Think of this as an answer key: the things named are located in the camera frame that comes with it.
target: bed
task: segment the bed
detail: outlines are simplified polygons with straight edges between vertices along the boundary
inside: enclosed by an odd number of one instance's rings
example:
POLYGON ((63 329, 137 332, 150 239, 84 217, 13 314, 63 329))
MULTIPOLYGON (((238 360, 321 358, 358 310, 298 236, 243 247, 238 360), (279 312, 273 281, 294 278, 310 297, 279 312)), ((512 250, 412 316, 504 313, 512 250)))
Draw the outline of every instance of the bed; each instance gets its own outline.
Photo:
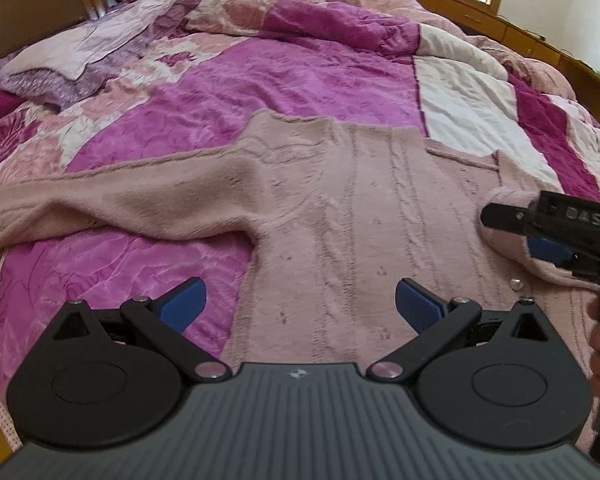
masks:
MULTIPOLYGON (((228 145, 268 108, 414 126, 471 156, 503 153, 541 189, 600 201, 600 126, 564 78, 487 38, 465 36, 415 0, 0 0, 0 88, 26 99, 0 118, 0 188, 228 145), (132 12, 135 21, 127 19, 132 12), (71 41, 131 21, 128 41, 104 34, 68 67, 71 41), (36 50, 60 31, 69 34, 36 50), (54 56, 41 56, 45 49, 54 56)), ((111 308, 201 276, 207 307, 185 334, 222 356, 236 337, 252 254, 241 232, 174 242, 111 226, 0 250, 0 428, 11 449, 20 443, 6 387, 64 301, 111 308)), ((455 278, 439 281, 437 293, 461 290, 494 309, 510 308, 522 293, 545 298, 545 311, 587 370, 584 304, 592 292, 507 265, 491 292, 482 278, 455 278), (511 280, 521 280, 522 290, 511 280)), ((400 262, 379 272, 394 283, 417 274, 400 262)), ((433 288, 426 275, 418 278, 433 288)), ((379 338, 383 330, 379 322, 369 329, 379 338)), ((414 333, 405 326, 392 336, 407 341, 414 333)), ((586 431, 581 445, 589 444, 586 431)))

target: floral pattern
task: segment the floral pattern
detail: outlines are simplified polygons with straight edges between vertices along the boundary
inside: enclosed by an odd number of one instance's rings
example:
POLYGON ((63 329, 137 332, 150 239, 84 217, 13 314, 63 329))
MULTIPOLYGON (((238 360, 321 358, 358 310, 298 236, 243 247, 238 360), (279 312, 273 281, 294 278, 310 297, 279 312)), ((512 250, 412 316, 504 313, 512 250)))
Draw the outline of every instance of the floral pattern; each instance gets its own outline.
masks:
POLYGON ((25 124, 26 113, 25 109, 16 110, 0 119, 0 163, 37 133, 40 121, 25 124))
POLYGON ((166 66, 173 68, 180 61, 193 61, 196 57, 191 52, 176 52, 159 57, 157 61, 163 62, 166 66))
POLYGON ((0 168, 0 186, 58 173, 61 157, 58 136, 35 137, 18 156, 5 161, 0 168))
POLYGON ((139 101, 134 82, 122 77, 107 84, 107 91, 82 103, 85 117, 95 121, 116 112, 125 112, 139 101))
POLYGON ((42 119, 40 124, 40 131, 55 132, 61 130, 68 124, 73 123, 76 119, 76 116, 68 114, 49 115, 42 119))

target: metal pin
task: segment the metal pin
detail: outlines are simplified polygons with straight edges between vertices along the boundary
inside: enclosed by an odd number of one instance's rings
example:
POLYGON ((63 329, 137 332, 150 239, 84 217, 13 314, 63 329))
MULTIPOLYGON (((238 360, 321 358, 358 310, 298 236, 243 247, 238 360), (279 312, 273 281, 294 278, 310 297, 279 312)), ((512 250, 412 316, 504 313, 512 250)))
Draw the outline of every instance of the metal pin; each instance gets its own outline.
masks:
POLYGON ((391 361, 380 361, 379 363, 372 365, 371 371, 376 377, 383 379, 395 379, 403 374, 404 368, 402 368, 398 363, 392 363, 391 361))
POLYGON ((218 361, 205 361, 196 366, 194 371, 204 379, 217 379, 226 374, 226 366, 218 361))

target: cable knit pattern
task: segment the cable knit pattern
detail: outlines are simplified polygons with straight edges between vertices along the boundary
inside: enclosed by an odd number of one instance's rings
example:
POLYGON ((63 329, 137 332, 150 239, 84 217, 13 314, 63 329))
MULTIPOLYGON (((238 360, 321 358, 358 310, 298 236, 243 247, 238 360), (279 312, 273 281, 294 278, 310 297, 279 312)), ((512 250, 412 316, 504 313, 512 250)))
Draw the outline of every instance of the cable knit pattern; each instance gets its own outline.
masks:
POLYGON ((477 208, 499 186, 542 183, 501 153, 464 155, 416 128, 264 110, 231 146, 0 187, 0 248, 100 224, 176 241, 246 232, 255 248, 222 352, 234 367, 366 367, 414 335, 393 297, 411 276, 490 309, 534 295, 586 369, 581 306, 592 292, 549 283, 480 240, 477 208), (525 288, 510 290, 511 277, 525 288))

